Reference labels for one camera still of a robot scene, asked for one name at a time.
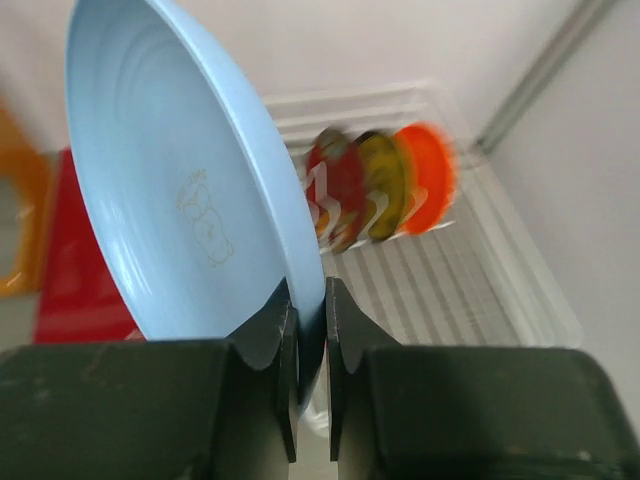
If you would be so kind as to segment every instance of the white wall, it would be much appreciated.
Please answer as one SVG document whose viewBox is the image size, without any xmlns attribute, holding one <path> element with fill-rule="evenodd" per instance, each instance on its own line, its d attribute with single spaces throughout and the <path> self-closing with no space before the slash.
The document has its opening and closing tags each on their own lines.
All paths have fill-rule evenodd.
<svg viewBox="0 0 640 480">
<path fill-rule="evenodd" d="M 640 433 L 638 25 L 618 2 L 492 161 Z"/>
<path fill-rule="evenodd" d="M 577 0 L 179 0 L 261 94 L 435 77 L 484 125 Z M 42 148 L 67 142 L 73 0 L 0 2 L 0 89 Z"/>
</svg>

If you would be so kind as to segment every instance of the light blue plate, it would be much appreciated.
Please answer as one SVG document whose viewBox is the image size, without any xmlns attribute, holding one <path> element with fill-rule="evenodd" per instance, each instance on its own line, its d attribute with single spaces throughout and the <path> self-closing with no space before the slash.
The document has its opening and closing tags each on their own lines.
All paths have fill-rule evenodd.
<svg viewBox="0 0 640 480">
<path fill-rule="evenodd" d="M 286 277 L 307 397 L 324 343 L 315 230 L 271 117 L 222 47 L 169 1 L 80 0 L 66 100 L 91 224 L 145 337 L 224 337 Z"/>
</svg>

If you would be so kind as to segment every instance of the cartoon drawing on plate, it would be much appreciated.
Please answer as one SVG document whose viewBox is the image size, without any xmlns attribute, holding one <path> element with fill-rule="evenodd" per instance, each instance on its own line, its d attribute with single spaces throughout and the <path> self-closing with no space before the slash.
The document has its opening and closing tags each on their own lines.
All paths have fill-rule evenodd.
<svg viewBox="0 0 640 480">
<path fill-rule="evenodd" d="M 196 185 L 193 196 L 182 205 L 182 211 L 189 219 L 196 240 L 206 252 L 209 263 L 216 267 L 233 255 L 233 246 L 224 233 L 220 215 L 211 205 L 207 187 Z"/>
</svg>

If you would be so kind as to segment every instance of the white dish rack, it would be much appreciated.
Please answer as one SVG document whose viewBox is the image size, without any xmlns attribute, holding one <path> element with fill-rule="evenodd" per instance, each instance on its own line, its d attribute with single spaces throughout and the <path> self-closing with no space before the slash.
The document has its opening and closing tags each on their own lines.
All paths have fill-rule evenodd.
<svg viewBox="0 0 640 480">
<path fill-rule="evenodd" d="M 369 129 L 398 130 L 423 121 L 440 127 L 454 142 L 459 177 L 454 205 L 439 225 L 444 233 L 432 230 L 413 239 L 396 236 L 377 245 L 359 242 L 355 249 L 339 256 L 324 254 L 327 274 L 346 277 L 361 308 L 398 340 L 567 347 L 581 343 L 582 330 L 574 313 L 491 166 L 474 148 L 474 138 L 446 89 L 435 82 L 421 81 L 263 100 L 301 179 L 310 145 L 330 125 L 340 125 L 358 135 Z M 420 264 L 418 256 L 426 265 L 423 270 L 432 270 L 429 275 L 421 276 L 419 267 L 415 270 L 414 264 Z M 431 265 L 438 265 L 443 258 L 445 267 Z M 403 263 L 404 273 L 399 263 Z M 494 292 L 493 300 L 483 300 L 481 291 L 485 289 Z M 421 292 L 425 298 L 419 298 Z M 447 307 L 444 297 L 453 299 L 452 305 Z M 436 305 L 434 299 L 439 299 L 439 313 L 426 316 L 430 318 L 411 306 L 428 301 Z M 489 303 L 495 303 L 493 310 L 500 311 L 510 325 L 502 329 L 496 326 Z M 438 315 L 444 318 L 440 324 Z M 434 323 L 433 335 L 422 325 L 429 322 Z"/>
</svg>

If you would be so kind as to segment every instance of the colorful plate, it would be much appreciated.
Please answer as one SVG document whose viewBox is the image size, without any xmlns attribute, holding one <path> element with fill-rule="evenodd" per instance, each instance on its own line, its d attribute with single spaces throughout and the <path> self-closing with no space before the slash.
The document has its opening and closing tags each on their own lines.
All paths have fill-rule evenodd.
<svg viewBox="0 0 640 480">
<path fill-rule="evenodd" d="M 365 218 L 364 169 L 358 146 L 339 128 L 327 128 L 316 138 L 306 192 L 320 245 L 328 242 L 337 253 L 353 245 Z"/>
<path fill-rule="evenodd" d="M 407 161 L 402 147 L 383 132 L 365 132 L 356 143 L 368 190 L 363 234 L 380 242 L 391 237 L 402 220 L 409 183 Z"/>
<path fill-rule="evenodd" d="M 222 47 L 167 0 L 80 0 L 66 101 L 84 202 L 149 340 L 224 337 L 286 277 L 302 402 L 322 359 L 324 273 L 266 108 Z"/>
<path fill-rule="evenodd" d="M 419 235 L 442 219 L 455 192 L 455 158 L 442 134 L 421 123 L 398 131 L 394 138 L 407 146 L 415 185 L 400 229 Z"/>
</svg>

